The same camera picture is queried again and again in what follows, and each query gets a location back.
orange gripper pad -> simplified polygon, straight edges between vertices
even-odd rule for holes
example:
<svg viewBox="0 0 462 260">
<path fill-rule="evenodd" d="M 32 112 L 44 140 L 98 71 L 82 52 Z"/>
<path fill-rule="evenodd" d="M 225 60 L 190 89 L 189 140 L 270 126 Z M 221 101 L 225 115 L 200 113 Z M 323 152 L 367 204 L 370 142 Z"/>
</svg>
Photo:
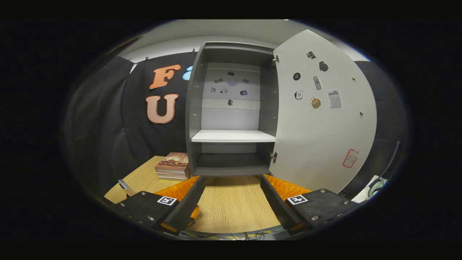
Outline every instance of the orange gripper pad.
<svg viewBox="0 0 462 260">
<path fill-rule="evenodd" d="M 192 177 L 188 180 L 185 180 L 183 182 L 155 192 L 154 194 L 176 198 L 178 199 L 178 201 L 181 201 L 184 198 L 184 196 L 186 196 L 186 194 L 189 192 L 194 183 L 196 183 L 197 179 L 199 179 L 199 176 Z"/>
<path fill-rule="evenodd" d="M 301 186 L 275 178 L 273 176 L 269 176 L 267 174 L 263 174 L 263 176 L 265 176 L 269 183 L 271 183 L 271 186 L 273 186 L 274 190 L 279 194 L 282 201 L 284 202 L 286 202 L 287 198 L 311 192 L 310 190 Z"/>
</svg>

white shelf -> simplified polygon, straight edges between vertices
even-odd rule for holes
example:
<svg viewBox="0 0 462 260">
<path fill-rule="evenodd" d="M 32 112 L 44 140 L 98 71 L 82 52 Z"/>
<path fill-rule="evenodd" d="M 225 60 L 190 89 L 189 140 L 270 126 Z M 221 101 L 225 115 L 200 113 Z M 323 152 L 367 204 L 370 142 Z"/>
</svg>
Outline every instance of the white shelf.
<svg viewBox="0 0 462 260">
<path fill-rule="evenodd" d="M 192 142 L 275 142 L 276 138 L 262 131 L 200 130 Z"/>
</svg>

orange letter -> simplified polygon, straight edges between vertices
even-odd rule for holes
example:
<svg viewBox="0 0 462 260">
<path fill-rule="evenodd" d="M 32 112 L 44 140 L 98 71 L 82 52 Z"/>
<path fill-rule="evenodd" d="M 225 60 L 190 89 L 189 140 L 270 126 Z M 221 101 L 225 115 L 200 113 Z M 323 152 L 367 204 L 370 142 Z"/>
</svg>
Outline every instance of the orange letter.
<svg viewBox="0 0 462 260">
<path fill-rule="evenodd" d="M 157 114 L 157 102 L 160 100 L 160 97 L 147 97 L 147 118 L 155 124 L 165 124 L 170 122 L 175 115 L 175 100 L 177 98 L 178 94 L 168 94 L 164 96 L 164 99 L 167 101 L 167 112 L 163 117 L 161 117 Z"/>
<path fill-rule="evenodd" d="M 152 82 L 152 85 L 149 86 L 149 88 L 153 89 L 167 85 L 168 83 L 165 81 L 165 78 L 171 80 L 173 74 L 175 73 L 172 69 L 179 70 L 181 69 L 181 66 L 177 64 L 154 70 L 154 81 Z"/>
</svg>

open cabinet door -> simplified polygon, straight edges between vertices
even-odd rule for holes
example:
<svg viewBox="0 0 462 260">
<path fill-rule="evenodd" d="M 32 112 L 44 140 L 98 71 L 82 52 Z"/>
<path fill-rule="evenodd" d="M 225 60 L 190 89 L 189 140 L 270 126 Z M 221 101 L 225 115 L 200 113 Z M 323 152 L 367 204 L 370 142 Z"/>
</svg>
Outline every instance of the open cabinet door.
<svg viewBox="0 0 462 260">
<path fill-rule="evenodd" d="M 340 192 L 374 140 L 371 86 L 351 58 L 306 30 L 274 50 L 279 115 L 270 172 L 310 190 Z"/>
</svg>

wooden table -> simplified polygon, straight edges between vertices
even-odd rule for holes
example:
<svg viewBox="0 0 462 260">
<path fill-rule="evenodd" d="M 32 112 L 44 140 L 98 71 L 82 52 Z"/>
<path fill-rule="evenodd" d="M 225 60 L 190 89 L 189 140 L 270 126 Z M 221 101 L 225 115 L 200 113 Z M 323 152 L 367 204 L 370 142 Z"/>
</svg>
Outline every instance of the wooden table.
<svg viewBox="0 0 462 260">
<path fill-rule="evenodd" d="M 156 192 L 177 182 L 159 181 L 155 166 L 165 157 L 155 156 L 123 180 L 135 191 Z M 113 203 L 127 198 L 116 184 L 104 196 Z M 207 178 L 198 202 L 202 218 L 188 230 L 208 233 L 239 233 L 280 225 L 260 188 L 259 176 Z"/>
</svg>

